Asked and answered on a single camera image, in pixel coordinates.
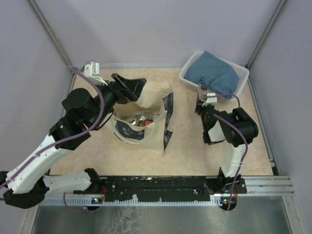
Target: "beige floor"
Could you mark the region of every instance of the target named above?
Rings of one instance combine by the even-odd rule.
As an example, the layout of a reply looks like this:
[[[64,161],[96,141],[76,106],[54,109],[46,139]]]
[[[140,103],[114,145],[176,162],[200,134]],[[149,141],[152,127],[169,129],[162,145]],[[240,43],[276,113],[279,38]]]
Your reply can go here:
[[[171,141],[163,156],[119,141],[115,136],[101,129],[91,132],[92,137],[74,152],[60,160],[52,169],[52,175],[75,173],[85,168],[94,168],[99,175],[155,175],[155,176],[211,176],[218,173],[225,159],[227,142],[209,146],[202,139],[200,116],[194,113],[196,92],[188,90],[178,78],[180,68],[127,68],[103,69],[101,77],[108,79],[111,73],[125,78],[147,78],[167,81],[174,87],[174,115]],[[92,95],[95,91],[81,78],[74,88],[84,87]],[[248,85],[240,95],[241,105],[257,122]],[[230,112],[236,101],[219,103],[218,110]],[[272,175],[270,162],[262,133],[254,139],[241,169],[242,175]]]

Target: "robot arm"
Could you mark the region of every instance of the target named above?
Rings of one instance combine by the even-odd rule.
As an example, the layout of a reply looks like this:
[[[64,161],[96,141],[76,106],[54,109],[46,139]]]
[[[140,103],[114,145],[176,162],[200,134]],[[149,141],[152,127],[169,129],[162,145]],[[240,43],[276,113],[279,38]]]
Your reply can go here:
[[[97,84],[105,103],[103,115],[94,130],[100,129],[100,124],[106,119],[108,113],[113,111],[116,103],[126,104],[130,101],[137,101],[146,83],[144,78],[129,80],[118,74],[112,74],[115,81],[104,81],[98,74],[97,65],[90,62],[83,71],[92,82]],[[75,150],[91,135],[87,133],[76,139],[57,144],[40,155],[36,153],[59,140],[84,132],[86,128],[90,128],[95,123],[100,113],[99,96],[93,98],[83,88],[71,91],[62,105],[66,110],[66,115],[50,129],[41,145],[17,168],[10,172],[0,172],[0,184],[6,183],[9,189],[3,194],[6,204],[26,209],[39,204],[45,196],[98,189],[100,179],[94,169],[86,169],[71,175],[44,175],[58,160]],[[11,179],[22,167],[23,170]]]
[[[252,143],[253,139],[258,136],[258,127],[243,108],[235,108],[232,113],[220,112],[215,109],[216,101],[215,93],[208,93],[208,87],[205,85],[199,86],[195,112],[202,119],[205,143],[212,145],[224,140],[228,142],[226,160],[220,168],[220,175],[231,180],[240,167],[246,145],[232,127],[220,121],[215,115],[236,127],[243,134],[248,144]]]

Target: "blue towel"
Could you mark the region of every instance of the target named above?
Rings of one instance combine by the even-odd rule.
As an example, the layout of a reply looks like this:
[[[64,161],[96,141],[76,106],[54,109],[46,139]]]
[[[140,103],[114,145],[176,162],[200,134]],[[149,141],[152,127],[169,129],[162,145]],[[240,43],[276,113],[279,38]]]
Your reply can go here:
[[[217,94],[233,94],[239,81],[233,67],[207,51],[189,67],[184,78],[195,84],[206,84]]]

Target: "purple cable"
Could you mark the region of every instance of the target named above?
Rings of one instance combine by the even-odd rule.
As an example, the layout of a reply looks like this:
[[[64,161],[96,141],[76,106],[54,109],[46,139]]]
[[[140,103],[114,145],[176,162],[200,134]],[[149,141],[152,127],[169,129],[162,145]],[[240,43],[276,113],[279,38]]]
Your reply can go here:
[[[74,212],[78,212],[78,213],[82,213],[82,212],[88,212],[88,210],[79,210],[79,209],[73,209],[71,208],[70,206],[67,205],[66,203],[66,199],[65,199],[65,196],[66,196],[66,193],[63,194],[63,203],[65,205],[65,207],[71,211],[74,211]]]
[[[223,97],[223,96],[233,96],[234,98],[236,98],[238,102],[238,107],[240,107],[240,100],[238,96],[236,96],[235,94],[216,94],[215,96],[209,96],[209,98],[217,98],[217,97]]]
[[[239,162],[239,166],[238,166],[238,169],[235,173],[235,176],[234,176],[234,179],[233,179],[233,183],[232,183],[232,187],[231,187],[231,191],[230,191],[230,200],[229,200],[229,206],[228,206],[228,211],[230,210],[230,206],[231,206],[231,202],[232,202],[232,194],[234,192],[234,187],[235,187],[235,181],[236,181],[236,178],[239,174],[239,170],[240,170],[240,167],[241,167],[241,164],[242,162],[244,161],[244,158],[247,154],[247,151],[248,151],[248,143],[247,143],[247,140],[245,139],[244,135],[234,126],[232,125],[231,123],[229,123],[228,121],[226,121],[224,118],[218,116],[217,114],[214,114],[214,117],[216,117],[217,119],[221,120],[222,122],[226,123],[227,125],[229,125],[231,128],[233,128],[239,135],[240,137],[243,139],[245,145],[246,145],[246,149],[245,149],[245,152],[243,153],[243,156],[242,158],[240,159],[240,162]]]
[[[24,170],[25,167],[27,167],[37,156],[39,156],[40,154],[42,154],[44,151],[52,148],[53,146],[56,146],[58,144],[61,144],[61,143],[64,143],[64,142],[67,142],[67,141],[70,141],[70,140],[73,140],[73,139],[76,139],[78,137],[81,137],[87,133],[89,133],[91,130],[93,130],[97,125],[98,123],[100,122],[101,118],[102,118],[102,115],[103,115],[103,112],[104,112],[104,99],[103,99],[103,96],[101,94],[101,91],[96,87],[95,84],[92,83],[92,81],[90,81],[89,78],[87,78],[83,73],[80,72],[80,70],[76,67],[73,67],[73,66],[67,66],[67,68],[72,71],[74,74],[77,74],[79,75],[81,78],[83,78],[86,82],[88,82],[94,89],[95,91],[97,92],[98,94],[98,97],[99,97],[99,100],[100,100],[100,103],[101,103],[101,106],[100,106],[100,111],[99,111],[99,115],[96,119],[96,121],[92,124],[92,126],[90,128],[88,128],[87,130],[83,131],[82,133],[79,133],[79,134],[76,134],[74,136],[70,136],[70,137],[67,137],[67,138],[64,138],[62,140],[58,140],[46,147],[43,147],[41,150],[39,150],[38,152],[35,153],[34,156],[32,156],[31,158],[29,158],[28,161],[26,161],[12,176],[11,176],[11,180],[14,180],[20,173],[22,170]],[[11,180],[7,180],[6,182],[4,182],[3,184],[0,185],[0,189],[2,189],[4,186],[6,186],[8,183],[11,182]]]

